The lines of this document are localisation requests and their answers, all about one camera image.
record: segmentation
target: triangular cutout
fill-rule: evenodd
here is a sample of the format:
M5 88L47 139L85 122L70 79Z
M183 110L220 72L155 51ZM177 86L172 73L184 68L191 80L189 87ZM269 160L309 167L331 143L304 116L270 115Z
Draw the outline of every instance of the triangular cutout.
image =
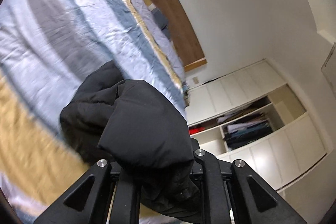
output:
M254 202L259 212L265 212L277 206L277 202L254 180L253 177L247 177Z
M86 178L69 196L64 200L64 204L79 212L84 210L87 198L91 188L95 183L95 176L91 175Z

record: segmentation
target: striped bedding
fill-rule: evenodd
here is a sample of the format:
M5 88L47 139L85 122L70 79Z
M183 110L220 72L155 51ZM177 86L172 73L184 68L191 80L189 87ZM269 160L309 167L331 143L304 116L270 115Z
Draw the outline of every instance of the striped bedding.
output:
M185 116L183 66L143 0L1 4L0 174L39 210L87 169L63 144L59 114L85 77L110 60L124 78L147 81ZM31 211L38 210L18 209L26 223L37 217Z

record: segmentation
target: black jacket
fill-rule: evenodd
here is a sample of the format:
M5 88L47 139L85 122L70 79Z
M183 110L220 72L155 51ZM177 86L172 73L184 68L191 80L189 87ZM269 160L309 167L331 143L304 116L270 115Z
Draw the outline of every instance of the black jacket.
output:
M142 185L141 202L164 215L201 223L188 126L143 80L123 80L108 62L89 75L60 115L68 143L93 164L113 158Z

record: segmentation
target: white wardrobe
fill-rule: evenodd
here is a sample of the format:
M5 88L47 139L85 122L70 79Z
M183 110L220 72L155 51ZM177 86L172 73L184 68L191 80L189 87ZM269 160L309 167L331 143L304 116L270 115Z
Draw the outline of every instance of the white wardrobe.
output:
M203 129L191 137L220 160L244 160L275 190L293 184L327 155L309 113L266 60L191 89L189 94L189 128ZM232 119L216 119L234 112ZM226 127L258 113L273 132L230 149L224 140Z

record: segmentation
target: metal screw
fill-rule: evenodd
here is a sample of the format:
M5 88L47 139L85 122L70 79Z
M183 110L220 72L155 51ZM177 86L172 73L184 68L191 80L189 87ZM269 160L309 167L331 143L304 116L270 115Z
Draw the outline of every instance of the metal screw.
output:
M245 162L243 160L236 160L235 161L235 165L237 167L244 167L245 166Z
M107 160L99 160L97 164L99 167L105 167L107 165Z
M195 150L195 154L198 155L198 156L204 156L205 151L203 149L197 149L197 150Z

